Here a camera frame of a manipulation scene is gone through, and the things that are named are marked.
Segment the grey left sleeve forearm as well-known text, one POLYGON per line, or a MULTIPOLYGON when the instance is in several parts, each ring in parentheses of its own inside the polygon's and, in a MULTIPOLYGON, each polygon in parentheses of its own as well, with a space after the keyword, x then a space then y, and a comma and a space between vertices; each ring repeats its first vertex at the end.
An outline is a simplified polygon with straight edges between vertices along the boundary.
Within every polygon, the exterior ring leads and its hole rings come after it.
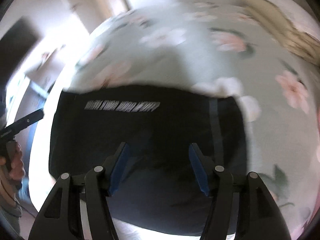
POLYGON ((16 198, 16 185, 12 184, 1 170, 1 211, 15 232, 20 235, 20 218, 22 209, 16 198))

